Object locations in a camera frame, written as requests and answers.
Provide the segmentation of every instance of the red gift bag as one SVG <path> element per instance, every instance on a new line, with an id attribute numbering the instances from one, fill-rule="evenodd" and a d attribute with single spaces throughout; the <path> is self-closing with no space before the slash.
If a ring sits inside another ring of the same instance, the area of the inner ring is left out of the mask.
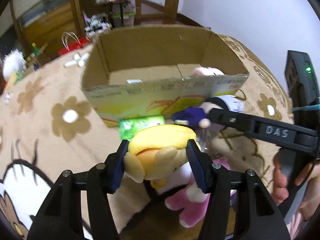
<path id="1" fill-rule="evenodd" d="M 76 42 L 68 45 L 68 37 L 73 38 Z M 60 56 L 67 54 L 68 52 L 76 49 L 82 49 L 84 45 L 90 43 L 90 41 L 88 41 L 85 38 L 81 37 L 80 39 L 78 39 L 78 37 L 74 33 L 67 33 L 67 32 L 62 34 L 61 39 L 65 48 L 58 51 Z"/>

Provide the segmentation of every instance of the green package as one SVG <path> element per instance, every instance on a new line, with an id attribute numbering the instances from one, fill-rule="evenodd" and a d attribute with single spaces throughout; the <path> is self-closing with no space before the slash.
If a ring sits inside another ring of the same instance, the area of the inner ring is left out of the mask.
<path id="1" fill-rule="evenodd" d="M 162 115 L 120 120 L 119 132 L 121 140 L 130 141 L 140 130 L 161 124 L 165 124 Z"/>

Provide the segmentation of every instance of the purple fabric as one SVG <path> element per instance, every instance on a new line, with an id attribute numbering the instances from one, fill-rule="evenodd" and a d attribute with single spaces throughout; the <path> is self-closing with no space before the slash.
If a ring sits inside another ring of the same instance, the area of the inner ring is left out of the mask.
<path id="1" fill-rule="evenodd" d="M 172 115 L 173 120 L 187 120 L 189 122 L 187 126 L 191 127 L 198 126 L 199 121 L 204 118 L 206 118 L 204 110 L 198 107 L 188 107 Z"/>

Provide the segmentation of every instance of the white bag handle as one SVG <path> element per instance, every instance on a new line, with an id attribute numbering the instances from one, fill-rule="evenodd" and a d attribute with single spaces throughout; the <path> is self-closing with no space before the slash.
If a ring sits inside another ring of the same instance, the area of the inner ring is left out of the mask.
<path id="1" fill-rule="evenodd" d="M 77 35 L 75 35 L 75 33 L 73 33 L 73 32 L 70 32 L 70 33 L 64 32 L 64 33 L 61 35 L 61 39 L 62 39 L 62 43 L 63 43 L 64 47 L 65 47 L 68 51 L 70 51 L 69 46 L 68 46 L 68 37 L 73 38 L 75 41 L 77 41 L 77 42 L 81 45 L 81 43 L 80 43 Z"/>

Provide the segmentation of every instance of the white flower center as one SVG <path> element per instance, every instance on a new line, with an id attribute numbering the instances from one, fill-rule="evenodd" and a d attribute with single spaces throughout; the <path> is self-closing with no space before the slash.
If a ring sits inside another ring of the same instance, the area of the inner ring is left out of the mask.
<path id="1" fill-rule="evenodd" d="M 271 116 L 275 115 L 276 111 L 275 111 L 275 109 L 274 109 L 273 106 L 267 105 L 267 109 L 268 109 L 268 113 L 269 113 Z"/>
<path id="2" fill-rule="evenodd" d="M 72 109 L 65 111 L 62 115 L 62 119 L 68 123 L 75 122 L 78 119 L 78 117 L 78 113 Z"/>

